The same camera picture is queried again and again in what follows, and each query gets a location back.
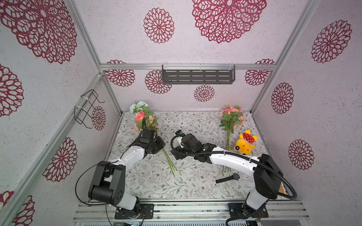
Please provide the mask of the pink rose bouquet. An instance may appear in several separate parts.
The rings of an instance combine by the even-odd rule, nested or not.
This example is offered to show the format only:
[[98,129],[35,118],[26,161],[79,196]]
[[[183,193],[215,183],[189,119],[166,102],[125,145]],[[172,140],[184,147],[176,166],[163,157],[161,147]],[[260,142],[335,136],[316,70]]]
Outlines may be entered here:
[[137,131],[144,128],[155,130],[155,137],[158,137],[158,121],[154,112],[145,101],[139,101],[130,106],[130,113],[135,115],[135,126]]
[[226,105],[221,112],[220,127],[223,127],[226,132],[226,150],[228,151],[230,150],[230,138],[234,133],[234,128],[244,124],[245,118],[243,115],[243,111],[238,105]]

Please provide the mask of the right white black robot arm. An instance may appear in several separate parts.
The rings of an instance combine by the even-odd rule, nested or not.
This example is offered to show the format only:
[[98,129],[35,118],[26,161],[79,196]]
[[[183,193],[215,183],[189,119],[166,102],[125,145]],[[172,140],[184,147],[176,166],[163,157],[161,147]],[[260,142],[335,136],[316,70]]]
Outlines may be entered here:
[[283,177],[282,171],[269,155],[262,154],[260,157],[242,155],[214,144],[203,144],[192,134],[184,134],[181,130],[175,134],[170,146],[177,160],[191,156],[199,162],[226,166],[254,177],[255,188],[249,192],[242,204],[243,212],[237,217],[227,219],[225,225],[258,214],[269,200],[275,200],[278,196],[297,199],[296,190]]

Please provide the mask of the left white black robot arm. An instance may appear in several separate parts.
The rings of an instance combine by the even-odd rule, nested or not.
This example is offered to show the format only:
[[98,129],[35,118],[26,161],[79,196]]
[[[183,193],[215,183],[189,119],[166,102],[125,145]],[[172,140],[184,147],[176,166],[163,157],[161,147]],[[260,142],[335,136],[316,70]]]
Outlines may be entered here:
[[156,135],[156,130],[147,127],[146,119],[143,118],[140,134],[121,157],[110,162],[101,161],[86,170],[95,168],[88,198],[100,202],[99,205],[114,206],[129,218],[140,215],[145,217],[140,199],[125,191],[126,172],[147,155],[157,154],[165,145],[163,139]]

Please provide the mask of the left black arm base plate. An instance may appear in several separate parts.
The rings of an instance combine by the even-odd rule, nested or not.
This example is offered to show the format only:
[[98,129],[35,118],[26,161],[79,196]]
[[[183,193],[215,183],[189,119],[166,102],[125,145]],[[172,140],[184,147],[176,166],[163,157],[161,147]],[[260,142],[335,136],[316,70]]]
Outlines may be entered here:
[[117,207],[115,219],[153,219],[154,204],[136,203],[132,210]]

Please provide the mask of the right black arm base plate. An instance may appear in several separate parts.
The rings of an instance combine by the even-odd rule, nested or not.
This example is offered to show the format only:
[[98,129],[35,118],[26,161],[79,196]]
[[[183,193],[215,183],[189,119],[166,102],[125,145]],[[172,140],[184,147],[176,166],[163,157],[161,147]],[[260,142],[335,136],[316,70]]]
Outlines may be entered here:
[[261,206],[259,209],[253,209],[248,206],[245,202],[235,202],[229,203],[229,214],[231,218],[260,218],[260,217],[269,217],[268,212],[266,210],[265,204]]

